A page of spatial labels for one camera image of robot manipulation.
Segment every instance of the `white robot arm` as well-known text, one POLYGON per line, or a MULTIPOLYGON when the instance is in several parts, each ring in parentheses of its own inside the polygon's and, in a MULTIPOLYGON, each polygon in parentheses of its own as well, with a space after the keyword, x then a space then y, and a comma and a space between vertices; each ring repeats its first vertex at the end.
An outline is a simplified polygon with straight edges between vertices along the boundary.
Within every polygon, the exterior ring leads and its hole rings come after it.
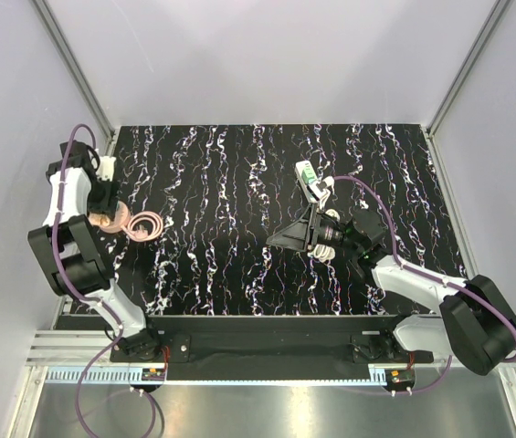
MULTIPOLYGON (((66 146, 61 144, 61 151, 66 146)), ((129 356, 147 356, 161 347, 158 331, 116 283, 111 259, 88 220, 89 213, 96 213, 105 214, 113 221, 118 207, 119 183, 114 180, 118 163, 113 157, 94 153, 84 143, 73 143, 58 231, 59 256, 71 283, 89 299, 85 304, 96 310, 114 333, 122 333, 118 347, 129 356), (121 324, 106 308, 115 313, 121 324)), ((55 293, 72 296, 58 271, 52 249, 60 176, 61 162, 51 163, 47 170, 52 187, 50 209, 43 226, 28 233, 28 242, 55 293)))
MULTIPOLYGON (((311 256, 328 255, 326 247, 333 249, 334 256, 334 249, 340 248, 351 257, 361 282, 373 282, 431 311, 405 316, 385 334, 390 338, 385 345, 454 354, 480 375, 488 374, 516 349, 516 315, 489 278, 446 276, 401 260, 382 247, 387 230, 378 214, 357 209, 350 222, 341 223, 336 212, 324 210, 333 178, 317 177, 309 162, 297 163, 296 174, 309 207, 301 218, 269 237, 268 245, 307 251, 311 256)), ((319 258, 327 262, 332 257, 319 258)))

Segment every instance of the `white wall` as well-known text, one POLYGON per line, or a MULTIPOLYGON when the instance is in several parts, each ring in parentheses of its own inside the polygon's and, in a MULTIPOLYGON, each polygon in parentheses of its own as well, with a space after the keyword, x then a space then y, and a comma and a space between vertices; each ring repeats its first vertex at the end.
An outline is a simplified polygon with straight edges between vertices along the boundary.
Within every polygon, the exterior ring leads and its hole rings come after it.
POLYGON ((82 121, 95 128, 30 2, 0 0, 0 431, 34 332, 55 308, 26 233, 47 213, 47 165, 82 121))
POLYGON ((437 133, 479 271, 516 311, 516 2, 437 133))
POLYGON ((494 0, 49 0, 111 122, 422 122, 494 0))

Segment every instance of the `black and white patterned surface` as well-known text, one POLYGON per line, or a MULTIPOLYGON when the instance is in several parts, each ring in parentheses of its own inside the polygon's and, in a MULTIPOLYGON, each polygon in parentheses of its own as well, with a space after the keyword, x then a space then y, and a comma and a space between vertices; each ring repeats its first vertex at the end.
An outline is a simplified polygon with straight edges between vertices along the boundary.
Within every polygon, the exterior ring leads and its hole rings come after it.
MULTIPOLYGON (((294 173, 302 160, 320 176, 370 184, 391 209, 405 258, 464 274, 417 125, 123 127, 115 155, 124 165, 121 199, 134 214, 152 210, 165 223, 151 243, 104 238, 120 286, 148 314, 409 311, 398 295, 355 284, 341 253, 324 264, 265 246, 305 205, 294 173)), ((352 183, 337 182, 327 208, 348 220, 355 207, 378 209, 352 183)))

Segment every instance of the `purple cable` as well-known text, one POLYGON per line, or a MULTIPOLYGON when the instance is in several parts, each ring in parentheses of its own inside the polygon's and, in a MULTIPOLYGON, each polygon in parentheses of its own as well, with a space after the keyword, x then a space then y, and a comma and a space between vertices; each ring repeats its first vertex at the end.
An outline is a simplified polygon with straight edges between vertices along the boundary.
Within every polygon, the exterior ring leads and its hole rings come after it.
MULTIPOLYGON (((93 413, 95 413, 98 409, 101 408, 101 406, 103 406, 104 404, 106 404, 107 402, 109 402, 111 399, 114 399, 115 397, 119 396, 119 395, 123 395, 123 394, 127 394, 127 393, 130 393, 132 392, 132 390, 122 390, 122 391, 117 391, 117 392, 114 392, 110 395, 108 395, 105 399, 103 399, 103 401, 100 402, 100 404, 98 404, 96 407, 92 408, 90 411, 87 411, 87 412, 84 412, 83 413, 83 418, 87 418, 89 417, 90 415, 92 415, 93 413)), ((156 410, 160 410, 160 406, 159 405, 156 405, 156 403, 154 403, 154 406, 156 408, 156 410)), ((75 423, 75 422, 78 422, 79 419, 77 418, 77 415, 75 416, 75 419, 73 420, 62 420, 62 422, 66 423, 66 424, 72 424, 72 423, 75 423)))
MULTIPOLYGON (((95 149, 95 134, 91 130, 89 126, 87 126, 84 123, 80 123, 75 128, 73 128, 73 131, 71 132, 71 135, 69 136, 67 148, 65 149, 65 154, 63 155, 63 162, 61 163, 61 169, 60 169, 60 180, 58 183, 58 198, 57 198, 57 213, 55 214, 55 222, 53 223, 53 232, 52 232, 52 244, 53 244, 53 256, 55 258, 55 264, 57 265, 58 272, 60 273, 61 278, 63 279, 63 283, 65 283, 65 286, 68 288, 69 292, 73 297, 78 299, 79 301, 83 303, 93 303, 98 302, 101 303, 101 306, 111 315, 111 317, 115 320, 116 324, 120 328, 118 330, 118 336, 113 340, 113 342, 105 347, 102 351, 97 353, 93 359, 90 360, 90 362, 87 364, 83 372, 81 372, 81 375, 79 376, 79 381, 77 382, 77 392, 75 394, 75 412, 77 413, 77 419, 81 423, 81 426, 87 432, 87 434, 91 438, 99 438, 98 435, 93 432, 87 423, 85 422, 85 418, 83 417, 83 414, 81 413, 81 409, 79 407, 79 396, 81 392, 81 383, 85 380, 85 377, 87 377, 87 373, 91 366, 101 358, 105 353, 107 353, 110 349, 112 349, 118 342, 120 342, 121 337, 123 336, 123 328, 121 327, 121 319, 120 317, 104 302, 100 302, 95 297, 85 297, 82 295, 76 288, 73 286, 73 283, 71 282, 70 278, 67 275, 67 272, 65 271, 65 267, 63 266, 63 262, 60 259, 60 254, 58 253, 58 226, 60 225, 60 216, 61 212, 63 210, 63 199, 65 195, 65 180, 67 178, 67 164, 68 164, 68 157, 71 153, 71 149, 73 147, 73 141, 75 140, 75 135, 77 135, 77 131, 81 128, 85 128, 90 136, 91 141, 93 144, 93 149, 95 149)), ((145 435, 142 436, 142 438, 147 438, 150 433, 152 432, 152 429, 154 427, 154 424, 156 422, 156 408, 154 407, 153 398, 150 394, 145 392, 145 395, 148 398, 148 401, 150 402, 152 406, 153 411, 153 418, 152 423, 150 427, 148 428, 148 431, 145 435)))

